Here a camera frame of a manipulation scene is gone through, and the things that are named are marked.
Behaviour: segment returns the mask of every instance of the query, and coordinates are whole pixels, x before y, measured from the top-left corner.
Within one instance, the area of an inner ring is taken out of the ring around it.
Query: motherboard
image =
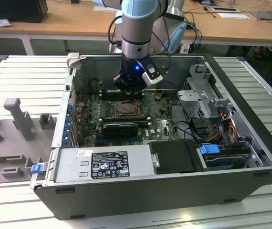
[[[80,147],[178,140],[169,117],[171,103],[171,98],[159,91],[144,92],[134,100],[124,96],[87,95],[77,104]]]

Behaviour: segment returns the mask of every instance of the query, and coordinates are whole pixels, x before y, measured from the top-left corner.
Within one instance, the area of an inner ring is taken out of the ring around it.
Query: power supply label
[[[127,151],[92,153],[92,179],[129,176]]]

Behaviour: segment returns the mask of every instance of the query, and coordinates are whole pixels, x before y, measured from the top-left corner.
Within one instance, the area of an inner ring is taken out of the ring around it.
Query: blue tab
[[[44,165],[33,165],[31,167],[31,173],[32,174],[44,173],[43,169],[44,169]]]
[[[217,145],[202,145],[200,148],[202,154],[219,154],[220,150]]]

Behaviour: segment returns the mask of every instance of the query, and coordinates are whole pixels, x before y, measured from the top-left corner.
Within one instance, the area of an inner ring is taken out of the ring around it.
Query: robotic arm
[[[121,71],[114,84],[127,94],[136,94],[156,84],[167,73],[150,57],[154,22],[168,9],[168,0],[93,0],[106,7],[122,10]]]

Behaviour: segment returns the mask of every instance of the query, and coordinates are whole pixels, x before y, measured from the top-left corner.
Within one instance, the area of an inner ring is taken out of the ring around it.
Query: screw
[[[158,168],[158,167],[159,167],[157,161],[153,161],[153,167],[154,167],[154,168]]]

